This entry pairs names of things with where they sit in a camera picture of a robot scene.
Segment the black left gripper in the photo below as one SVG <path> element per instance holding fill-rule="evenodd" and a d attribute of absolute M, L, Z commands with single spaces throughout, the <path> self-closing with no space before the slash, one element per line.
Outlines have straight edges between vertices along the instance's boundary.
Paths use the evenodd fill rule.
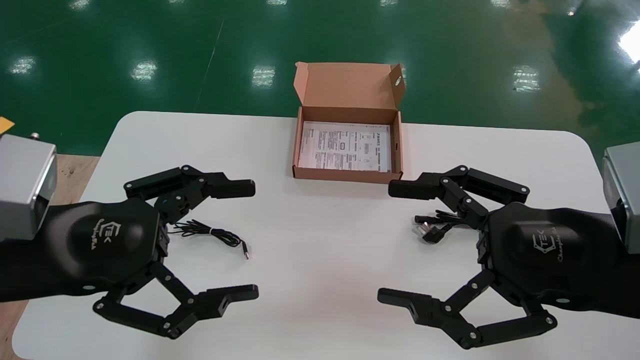
<path fill-rule="evenodd" d="M 221 318 L 231 303 L 259 297 L 255 284 L 194 294 L 157 261 L 163 223 L 178 223 L 208 198 L 251 198 L 256 194 L 253 180 L 231 180 L 223 172 L 184 165 L 126 182 L 124 191 L 129 199 L 123 202 L 82 202 L 48 209 L 39 230 L 46 256 L 46 296 L 108 291 L 94 303 L 96 314 L 172 340 L 199 321 Z M 155 199 L 154 208 L 145 202 L 151 199 Z M 151 280 L 158 280 L 179 302 L 172 313 L 160 316 L 122 304 L 125 296 Z"/>

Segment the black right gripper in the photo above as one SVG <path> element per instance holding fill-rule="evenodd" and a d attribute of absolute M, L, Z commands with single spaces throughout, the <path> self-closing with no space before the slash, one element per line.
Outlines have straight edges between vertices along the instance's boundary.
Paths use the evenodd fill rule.
<path fill-rule="evenodd" d="M 416 325 L 442 330 L 462 349 L 537 337 L 557 327 L 541 303 L 594 308 L 601 286 L 626 254 L 609 214 L 526 206 L 530 189 L 484 171 L 458 166 L 423 172 L 416 180 L 391 180 L 392 198 L 439 199 L 473 229 L 483 226 L 485 267 L 448 299 L 380 288 L 377 300 L 409 310 Z M 505 205 L 489 214 L 471 194 Z M 462 310 L 490 287 L 506 284 L 524 317 L 474 326 Z"/>

